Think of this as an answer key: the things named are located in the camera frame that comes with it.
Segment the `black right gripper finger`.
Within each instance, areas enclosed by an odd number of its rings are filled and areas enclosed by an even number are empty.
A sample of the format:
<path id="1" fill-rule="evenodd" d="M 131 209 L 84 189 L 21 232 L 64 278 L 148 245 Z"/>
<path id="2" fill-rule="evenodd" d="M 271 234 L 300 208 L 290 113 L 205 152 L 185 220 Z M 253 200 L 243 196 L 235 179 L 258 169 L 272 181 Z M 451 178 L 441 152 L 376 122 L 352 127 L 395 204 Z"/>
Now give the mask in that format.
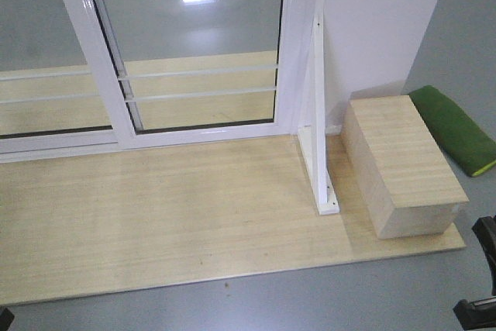
<path id="1" fill-rule="evenodd" d="M 472 230 L 479 240 L 490 268 L 492 280 L 491 294 L 495 296 L 495 217 L 486 216 L 479 218 L 474 223 Z"/>
<path id="2" fill-rule="evenodd" d="M 453 312 L 463 330 L 495 327 L 495 297 L 473 302 L 462 299 L 453 307 Z"/>

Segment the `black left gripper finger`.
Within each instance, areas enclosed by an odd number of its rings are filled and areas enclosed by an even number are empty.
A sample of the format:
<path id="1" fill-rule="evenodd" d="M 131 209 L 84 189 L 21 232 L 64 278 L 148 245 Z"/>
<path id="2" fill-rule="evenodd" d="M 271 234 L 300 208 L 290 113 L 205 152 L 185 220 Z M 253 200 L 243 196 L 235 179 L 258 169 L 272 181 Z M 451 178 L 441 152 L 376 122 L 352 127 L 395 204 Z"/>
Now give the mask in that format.
<path id="1" fill-rule="evenodd" d="M 6 307 L 0 308 L 0 331 L 8 331 L 15 315 Z"/>

